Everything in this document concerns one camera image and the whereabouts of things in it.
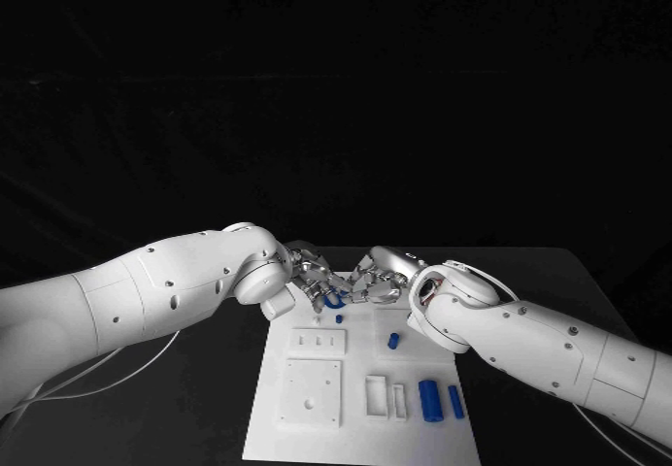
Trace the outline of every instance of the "blue object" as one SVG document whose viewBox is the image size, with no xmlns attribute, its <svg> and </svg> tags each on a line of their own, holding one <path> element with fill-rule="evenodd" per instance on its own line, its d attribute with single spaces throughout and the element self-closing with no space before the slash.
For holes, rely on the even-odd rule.
<svg viewBox="0 0 672 466">
<path fill-rule="evenodd" d="M 389 334 L 388 348 L 390 350 L 395 350 L 398 344 L 399 344 L 399 334 L 398 333 L 390 333 Z"/>
<path fill-rule="evenodd" d="M 425 422 L 441 422 L 444 420 L 444 412 L 441 411 L 437 383 L 434 381 L 422 381 L 416 384 L 416 387 L 419 388 L 424 420 Z"/>
<path fill-rule="evenodd" d="M 461 412 L 461 403 L 458 401 L 458 392 L 457 392 L 457 387 L 454 385 L 448 386 L 448 393 L 451 394 L 452 411 L 455 412 L 455 418 L 463 419 L 464 418 L 464 413 Z"/>
<path fill-rule="evenodd" d="M 331 294 L 333 294 L 333 295 L 336 296 L 336 298 L 339 299 L 339 302 L 337 302 L 336 304 L 331 304 L 331 303 L 328 302 L 328 299 L 327 299 L 326 296 L 324 296 L 324 306 L 326 306 L 328 309 L 340 309 L 340 308 L 343 308 L 343 307 L 346 306 L 346 303 L 343 302 L 343 300 L 340 299 L 340 297 L 341 297 L 343 295 L 347 294 L 347 291 L 343 291 L 343 290 L 341 290 L 340 293 L 336 293 L 336 292 L 334 292 L 334 293 L 331 293 Z"/>
</svg>

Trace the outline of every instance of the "table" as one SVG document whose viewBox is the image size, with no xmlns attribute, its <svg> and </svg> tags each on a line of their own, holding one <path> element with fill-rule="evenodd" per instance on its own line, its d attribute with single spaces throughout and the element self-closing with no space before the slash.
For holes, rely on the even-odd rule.
<svg viewBox="0 0 672 466">
<path fill-rule="evenodd" d="M 615 335 L 636 337 L 576 257 L 553 248 L 399 248 L 428 263 L 454 259 L 497 277 L 529 300 Z M 331 268 L 350 270 L 367 248 L 320 248 Z M 73 400 L 36 403 L 0 450 L 0 464 L 253 464 L 240 454 L 264 355 L 268 322 L 258 306 L 233 299 L 213 317 L 186 328 L 154 364 L 114 389 Z M 165 344 L 168 337 L 124 349 L 66 393 L 112 382 Z M 470 350 L 455 356 L 481 464 L 630 464 L 571 405 L 527 387 Z M 59 380 L 88 364 L 72 368 Z M 592 415 L 595 422 L 600 416 Z M 623 431 L 600 422 L 613 439 Z"/>
</svg>

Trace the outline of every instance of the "robotic hand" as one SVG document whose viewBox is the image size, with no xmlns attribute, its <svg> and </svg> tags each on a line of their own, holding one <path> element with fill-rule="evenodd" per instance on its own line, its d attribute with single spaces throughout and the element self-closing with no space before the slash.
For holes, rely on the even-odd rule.
<svg viewBox="0 0 672 466">
<path fill-rule="evenodd" d="M 364 289 L 343 300 L 390 304 L 408 289 L 408 326 L 447 350 L 473 348 L 512 377 L 601 413 L 672 448 L 672 357 L 527 301 L 476 268 L 428 266 L 370 249 L 350 275 Z M 484 280 L 512 301 L 503 303 Z"/>
<path fill-rule="evenodd" d="M 207 318 L 223 299 L 261 304 L 268 320 L 294 307 L 285 286 L 315 312 L 333 289 L 314 246 L 282 246 L 266 230 L 236 223 L 167 238 L 88 270 L 0 290 L 0 417 L 40 384 L 76 364 L 163 337 Z"/>
</svg>

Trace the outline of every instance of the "white platform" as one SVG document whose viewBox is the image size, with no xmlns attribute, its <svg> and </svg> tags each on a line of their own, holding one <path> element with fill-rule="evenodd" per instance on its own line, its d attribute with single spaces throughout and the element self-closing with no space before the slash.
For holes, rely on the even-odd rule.
<svg viewBox="0 0 672 466">
<path fill-rule="evenodd" d="M 461 399 L 464 419 L 455 419 L 448 395 L 448 385 L 458 386 L 454 354 L 419 334 L 415 338 L 405 325 L 409 310 L 399 304 L 385 314 L 380 314 L 382 308 L 369 304 L 350 305 L 339 310 L 324 308 L 320 326 L 313 327 L 314 312 L 308 298 L 292 285 L 289 289 L 297 306 L 269 324 L 242 458 L 383 466 L 480 465 L 465 403 Z M 337 314 L 343 316 L 340 324 L 336 323 Z M 289 352 L 294 328 L 346 330 L 344 356 L 314 353 L 297 357 Z M 385 334 L 389 337 L 390 331 L 399 333 L 401 341 L 393 353 L 386 353 L 385 350 L 390 350 L 380 342 L 386 345 Z M 318 428 L 279 420 L 281 406 L 287 403 L 282 402 L 282 396 L 287 396 L 282 395 L 282 381 L 289 359 L 341 361 L 340 422 L 336 429 L 333 425 Z M 367 375 L 386 379 L 388 420 L 366 418 Z M 442 422 L 429 423 L 422 419 L 416 383 L 425 379 L 434 380 L 439 386 Z M 396 383 L 405 392 L 405 422 L 395 421 L 392 416 L 392 384 Z"/>
</svg>

